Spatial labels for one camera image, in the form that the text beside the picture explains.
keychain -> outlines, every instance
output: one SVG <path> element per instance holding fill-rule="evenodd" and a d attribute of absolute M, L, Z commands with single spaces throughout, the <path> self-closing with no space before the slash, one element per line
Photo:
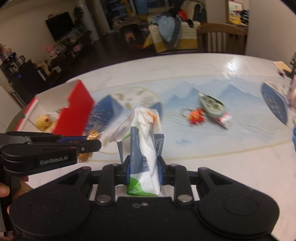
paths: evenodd
<path fill-rule="evenodd" d="M 189 110 L 189 115 L 184 115 L 184 110 Z M 180 114 L 188 119 L 190 124 L 197 125 L 205 122 L 205 113 L 201 108 L 196 108 L 195 110 L 189 109 L 189 108 L 183 108 L 180 112 Z"/>

open cardboard box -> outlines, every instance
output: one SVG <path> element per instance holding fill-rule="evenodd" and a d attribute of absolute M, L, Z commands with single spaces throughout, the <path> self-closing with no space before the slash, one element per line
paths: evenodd
<path fill-rule="evenodd" d="M 40 132 L 34 125 L 38 116 L 61 110 L 53 134 L 81 136 L 93 105 L 94 100 L 81 80 L 66 82 L 36 95 L 15 130 Z"/>

dark wooden floor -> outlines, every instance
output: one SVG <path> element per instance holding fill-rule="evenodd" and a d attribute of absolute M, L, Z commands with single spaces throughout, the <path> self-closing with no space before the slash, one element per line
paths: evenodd
<path fill-rule="evenodd" d="M 119 36 L 117 33 L 109 34 L 88 46 L 69 70 L 58 79 L 56 85 L 63 84 L 77 75 L 108 65 L 156 55 L 153 47 L 139 50 L 135 48 L 135 43 L 127 43 L 123 36 Z"/>

metal screw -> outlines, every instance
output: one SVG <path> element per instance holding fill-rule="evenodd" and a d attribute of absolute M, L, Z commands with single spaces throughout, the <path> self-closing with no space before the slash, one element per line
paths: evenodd
<path fill-rule="evenodd" d="M 134 208 L 139 208 L 139 207 L 141 207 L 141 205 L 140 205 L 139 203 L 134 203 L 134 204 L 132 205 L 132 207 L 134 207 Z"/>
<path fill-rule="evenodd" d="M 178 200 L 180 202 L 191 202 L 193 200 L 193 197 L 191 197 L 190 195 L 187 195 L 187 194 L 182 194 L 182 195 L 178 196 Z"/>
<path fill-rule="evenodd" d="M 96 200 L 100 203 L 107 203 L 111 201 L 111 197 L 109 195 L 99 195 Z"/>

desk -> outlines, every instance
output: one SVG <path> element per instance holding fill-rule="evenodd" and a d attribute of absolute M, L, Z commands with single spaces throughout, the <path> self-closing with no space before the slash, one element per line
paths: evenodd
<path fill-rule="evenodd" d="M 232 78 L 245 78 L 250 81 L 265 79 L 289 85 L 289 80 L 280 77 L 277 67 L 269 60 L 213 53 L 139 59 L 97 69 L 74 79 L 81 79 L 89 91 L 97 91 L 119 85 L 139 84 L 144 81 L 170 78 L 198 80 L 207 76 L 226 80 Z M 184 165 L 187 170 L 208 167 L 270 195 L 280 208 L 280 217 L 273 230 L 273 235 L 281 241 L 294 241 L 296 237 L 294 228 L 296 226 L 296 153 L 291 138 L 288 137 L 286 141 L 278 144 L 249 150 L 167 160 L 166 163 L 178 163 Z M 36 188 L 81 166 L 87 165 L 93 170 L 98 170 L 110 163 L 114 163 L 114 160 L 78 163 L 74 166 L 35 174 L 30 176 L 29 185 Z M 197 199 L 196 190 L 193 189 L 193 192 Z"/>

